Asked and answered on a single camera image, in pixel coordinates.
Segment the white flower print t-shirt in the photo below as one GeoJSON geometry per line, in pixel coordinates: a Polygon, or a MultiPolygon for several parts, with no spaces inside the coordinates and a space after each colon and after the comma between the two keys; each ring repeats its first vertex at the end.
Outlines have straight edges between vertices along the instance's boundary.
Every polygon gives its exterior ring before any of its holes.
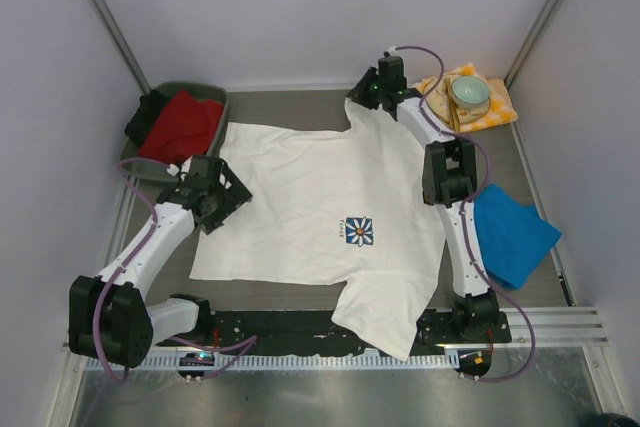
{"type": "Polygon", "coordinates": [[[346,131],[231,123],[222,158],[252,200],[200,236],[190,276],[341,284],[332,320],[406,360],[438,285],[445,233],[421,198],[423,151],[381,110],[346,131]]]}

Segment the blue t-shirt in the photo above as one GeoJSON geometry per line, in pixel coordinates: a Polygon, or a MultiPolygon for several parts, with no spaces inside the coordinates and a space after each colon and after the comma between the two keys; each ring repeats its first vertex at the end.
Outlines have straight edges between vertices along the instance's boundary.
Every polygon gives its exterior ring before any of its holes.
{"type": "Polygon", "coordinates": [[[491,184],[474,201],[474,223],[488,274],[503,287],[520,289],[561,238],[540,218],[491,184]]]}

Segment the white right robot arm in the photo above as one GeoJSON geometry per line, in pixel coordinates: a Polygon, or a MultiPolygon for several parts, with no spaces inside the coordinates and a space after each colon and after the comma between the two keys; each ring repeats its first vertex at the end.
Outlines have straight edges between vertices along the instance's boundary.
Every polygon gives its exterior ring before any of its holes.
{"type": "Polygon", "coordinates": [[[441,73],[421,93],[409,86],[402,57],[386,52],[347,97],[383,109],[424,148],[422,196],[443,223],[452,263],[453,333],[465,342],[493,341],[503,326],[474,221],[474,200],[484,187],[478,184],[476,146],[460,133],[461,122],[488,111],[488,84],[473,75],[441,73]]]}

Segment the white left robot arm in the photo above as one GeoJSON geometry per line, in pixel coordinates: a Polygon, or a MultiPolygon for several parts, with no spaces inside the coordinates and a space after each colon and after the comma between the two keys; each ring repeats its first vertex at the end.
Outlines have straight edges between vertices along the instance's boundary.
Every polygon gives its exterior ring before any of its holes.
{"type": "Polygon", "coordinates": [[[113,369],[138,367],[158,343],[183,339],[205,344],[214,324],[209,301],[174,294],[161,304],[145,300],[176,248],[193,232],[210,234],[252,194],[218,157],[194,156],[147,206],[150,216],[124,250],[93,277],[79,276],[69,289],[70,350],[113,369]]]}

